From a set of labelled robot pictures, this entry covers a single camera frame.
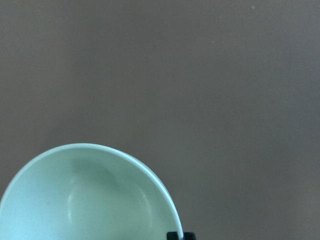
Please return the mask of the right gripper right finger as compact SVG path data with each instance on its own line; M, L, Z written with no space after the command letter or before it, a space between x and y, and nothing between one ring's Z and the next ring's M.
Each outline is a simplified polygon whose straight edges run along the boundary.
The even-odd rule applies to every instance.
M196 240L196 235L194 232L184 232L183 240Z

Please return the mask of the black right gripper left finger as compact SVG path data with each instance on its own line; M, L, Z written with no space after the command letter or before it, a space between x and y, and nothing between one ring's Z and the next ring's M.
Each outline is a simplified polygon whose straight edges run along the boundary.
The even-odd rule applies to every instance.
M170 231L166 234L167 240L179 240L178 233L176 231Z

